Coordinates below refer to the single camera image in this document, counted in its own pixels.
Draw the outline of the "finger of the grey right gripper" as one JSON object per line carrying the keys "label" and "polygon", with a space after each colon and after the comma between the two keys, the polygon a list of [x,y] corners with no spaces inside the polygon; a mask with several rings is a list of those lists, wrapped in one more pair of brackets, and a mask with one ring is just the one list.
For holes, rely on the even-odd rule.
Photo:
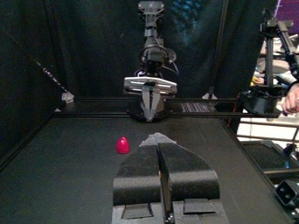
{"label": "finger of the grey right gripper", "polygon": [[150,87],[143,86],[142,89],[142,98],[143,98],[143,111],[145,111],[145,118],[149,122],[153,121],[151,117],[151,94],[150,94]]}
{"label": "finger of the grey right gripper", "polygon": [[153,91],[153,108],[151,108],[153,120],[155,118],[155,112],[159,105],[159,101],[161,101],[161,88],[155,87]]}

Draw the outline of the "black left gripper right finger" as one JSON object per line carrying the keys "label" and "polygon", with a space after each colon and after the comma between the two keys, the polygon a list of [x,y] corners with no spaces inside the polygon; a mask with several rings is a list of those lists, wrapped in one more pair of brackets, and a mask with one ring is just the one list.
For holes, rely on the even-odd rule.
{"label": "black left gripper right finger", "polygon": [[158,157],[173,200],[221,197],[219,177],[206,160],[169,136],[157,134]]}

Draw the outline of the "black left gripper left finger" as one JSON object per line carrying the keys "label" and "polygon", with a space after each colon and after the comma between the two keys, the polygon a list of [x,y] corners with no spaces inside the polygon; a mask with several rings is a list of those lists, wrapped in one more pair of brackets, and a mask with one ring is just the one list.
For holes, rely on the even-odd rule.
{"label": "black left gripper left finger", "polygon": [[114,204],[134,205],[161,201],[158,141],[153,135],[118,168],[114,179]]}

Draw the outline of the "person's hand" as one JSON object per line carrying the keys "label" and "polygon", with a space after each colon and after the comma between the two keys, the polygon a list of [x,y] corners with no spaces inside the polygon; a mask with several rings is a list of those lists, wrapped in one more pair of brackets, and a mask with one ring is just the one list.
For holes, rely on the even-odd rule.
{"label": "person's hand", "polygon": [[285,98],[282,109],[287,115],[299,112],[299,83],[295,83],[291,86],[287,96]]}

